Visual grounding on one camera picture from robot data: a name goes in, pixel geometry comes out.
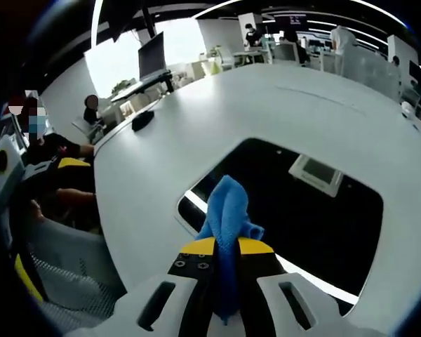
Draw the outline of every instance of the black computer mouse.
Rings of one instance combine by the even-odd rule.
[[[139,131],[146,127],[148,123],[153,119],[154,111],[147,110],[144,112],[139,113],[133,119],[133,131]]]

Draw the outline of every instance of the black screw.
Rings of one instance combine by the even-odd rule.
[[[182,268],[185,266],[185,262],[184,261],[175,261],[174,265],[178,268]]]
[[[207,263],[199,263],[198,264],[198,269],[208,269],[209,268],[209,264]]]

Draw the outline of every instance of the blue cloth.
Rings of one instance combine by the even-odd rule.
[[[224,176],[209,196],[208,213],[197,240],[215,237],[218,244],[218,298],[214,312],[226,324],[239,309],[235,270],[235,244],[238,237],[259,240],[264,229],[250,223],[246,208],[248,195],[234,179]]]

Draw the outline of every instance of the window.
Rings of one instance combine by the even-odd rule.
[[[195,19],[178,19],[156,23],[157,33],[163,32],[167,65],[199,60],[206,52],[203,36]]]
[[[93,85],[101,98],[111,96],[120,81],[139,79],[139,48],[135,32],[129,31],[115,43],[109,39],[84,53]]]

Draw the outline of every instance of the curved white desk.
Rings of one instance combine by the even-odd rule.
[[[381,194],[377,253],[348,318],[391,333],[408,314],[421,294],[419,121],[417,131],[395,102],[361,84],[281,65],[203,79],[154,110],[154,120],[138,133],[128,125],[107,135],[95,158],[102,226],[128,290],[165,273],[193,240],[176,211],[186,190],[242,140],[256,137],[311,156]]]

